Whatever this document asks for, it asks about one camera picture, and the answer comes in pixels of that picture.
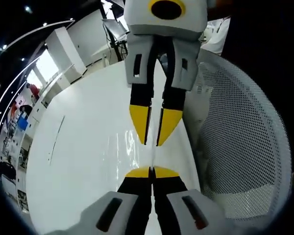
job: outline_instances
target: white robot body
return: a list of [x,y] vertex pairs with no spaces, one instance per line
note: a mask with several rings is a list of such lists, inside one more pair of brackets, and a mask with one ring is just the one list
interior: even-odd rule
[[207,1],[127,0],[124,17],[134,35],[171,36],[194,41],[207,26]]

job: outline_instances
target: white tabletop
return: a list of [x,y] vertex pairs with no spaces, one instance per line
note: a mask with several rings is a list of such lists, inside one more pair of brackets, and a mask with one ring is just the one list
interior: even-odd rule
[[[199,189],[183,121],[163,146],[152,147],[159,123],[154,110],[162,103],[162,89],[157,87],[164,82],[157,63],[147,145],[139,142],[130,118],[131,89],[124,62],[84,77],[51,101],[37,127],[26,174],[30,217],[40,234],[76,224],[84,209],[106,192],[118,190],[134,168],[151,164],[170,168],[188,189]],[[161,234],[154,211],[146,234]]]

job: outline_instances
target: yellow circle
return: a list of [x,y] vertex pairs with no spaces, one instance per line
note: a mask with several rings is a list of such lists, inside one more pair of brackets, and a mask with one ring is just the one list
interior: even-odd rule
[[[163,0],[151,0],[148,4],[148,7],[149,7],[149,11],[152,13],[152,6],[156,3],[156,2],[159,2],[159,1],[163,1]],[[181,0],[166,0],[166,1],[171,1],[171,2],[174,2],[176,3],[177,5],[179,5],[179,7],[181,8],[181,15],[180,16],[183,16],[185,14],[185,11],[186,11],[186,7],[184,5],[184,3],[181,1]]]

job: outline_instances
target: laboratory room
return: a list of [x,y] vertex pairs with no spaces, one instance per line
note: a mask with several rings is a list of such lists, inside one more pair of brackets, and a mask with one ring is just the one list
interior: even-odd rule
[[0,235],[292,233],[290,37],[293,1],[0,1]]

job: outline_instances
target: red shirt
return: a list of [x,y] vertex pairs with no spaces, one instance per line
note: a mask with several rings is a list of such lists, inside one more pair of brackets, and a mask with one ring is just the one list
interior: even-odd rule
[[33,95],[38,95],[39,94],[39,89],[35,85],[31,84],[29,86],[29,88],[30,88],[30,91],[33,93]]

